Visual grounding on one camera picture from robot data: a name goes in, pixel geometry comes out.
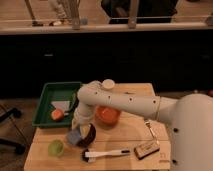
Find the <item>chair leg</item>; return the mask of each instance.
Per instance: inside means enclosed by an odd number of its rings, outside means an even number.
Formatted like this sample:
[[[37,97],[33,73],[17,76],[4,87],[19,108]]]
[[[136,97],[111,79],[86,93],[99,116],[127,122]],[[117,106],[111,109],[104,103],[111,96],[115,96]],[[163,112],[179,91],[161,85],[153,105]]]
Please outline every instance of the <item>chair leg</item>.
[[[25,147],[23,145],[17,143],[17,142],[5,140],[5,139],[0,139],[0,144],[15,147],[15,153],[16,154],[23,154],[24,151],[25,151]]]
[[[15,118],[20,118],[21,116],[21,111],[19,111],[18,109],[16,108],[13,108],[9,111],[7,111],[5,114],[3,114],[2,116],[0,116],[0,122],[2,122],[3,120],[5,120],[6,118],[8,118],[10,115],[12,115],[15,117]]]

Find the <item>wooden tabletop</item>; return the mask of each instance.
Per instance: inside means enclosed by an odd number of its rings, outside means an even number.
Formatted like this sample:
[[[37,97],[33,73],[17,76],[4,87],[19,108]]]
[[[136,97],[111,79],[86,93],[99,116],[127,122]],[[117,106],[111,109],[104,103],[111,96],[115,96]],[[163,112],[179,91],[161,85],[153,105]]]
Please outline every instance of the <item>wooden tabletop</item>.
[[[149,83],[116,84],[113,91],[155,95]],[[97,132],[95,141],[89,148],[96,151],[128,148],[131,154],[120,157],[101,157],[94,163],[87,163],[81,159],[84,149],[67,142],[68,128],[37,128],[24,170],[168,170],[170,168],[170,141],[164,124],[151,121],[151,126],[160,142],[160,151],[143,160],[138,160],[133,152],[133,148],[137,145],[152,140],[143,117],[122,112],[118,124],[114,127],[106,129],[95,120],[93,124]],[[64,153],[61,157],[48,155],[48,145],[55,139],[62,140],[64,143]]]

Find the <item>brush bristles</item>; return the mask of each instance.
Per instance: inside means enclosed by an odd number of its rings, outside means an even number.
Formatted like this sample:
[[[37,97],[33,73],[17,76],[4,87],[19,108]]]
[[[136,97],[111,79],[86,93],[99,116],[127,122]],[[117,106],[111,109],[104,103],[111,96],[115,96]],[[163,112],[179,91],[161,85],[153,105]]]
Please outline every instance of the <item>brush bristles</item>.
[[[86,157],[86,152],[89,152],[88,149],[85,149],[83,152],[82,152],[82,160],[86,161],[86,162],[89,162],[89,157]]]

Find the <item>green tray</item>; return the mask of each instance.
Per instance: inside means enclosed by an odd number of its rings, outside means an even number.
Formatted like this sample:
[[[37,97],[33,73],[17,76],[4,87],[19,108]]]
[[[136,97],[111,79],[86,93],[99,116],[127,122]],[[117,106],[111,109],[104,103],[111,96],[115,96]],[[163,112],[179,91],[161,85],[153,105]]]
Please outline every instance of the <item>green tray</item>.
[[[77,97],[74,96],[74,93],[77,93],[81,85],[81,82],[46,83],[43,87],[32,125],[40,128],[70,127],[74,110],[72,110],[68,116],[65,116],[62,121],[54,121],[51,118],[51,112],[54,110],[51,102],[67,101],[73,97]],[[75,108],[77,104],[78,99],[76,98],[73,108]]]

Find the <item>floor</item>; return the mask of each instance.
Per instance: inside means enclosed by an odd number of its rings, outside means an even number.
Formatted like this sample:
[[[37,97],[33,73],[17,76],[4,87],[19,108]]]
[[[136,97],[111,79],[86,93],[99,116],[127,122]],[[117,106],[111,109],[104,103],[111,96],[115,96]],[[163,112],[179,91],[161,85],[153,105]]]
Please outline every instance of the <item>floor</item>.
[[[106,24],[109,17],[101,9],[101,0],[81,0],[79,13],[81,19],[86,19],[88,24]],[[47,0],[30,0],[37,21],[48,25],[56,20],[56,14],[50,8]],[[173,16],[172,22],[204,21],[213,12],[212,0],[188,2],[179,0],[178,13]],[[31,18],[24,0],[0,1],[0,28],[31,26]]]

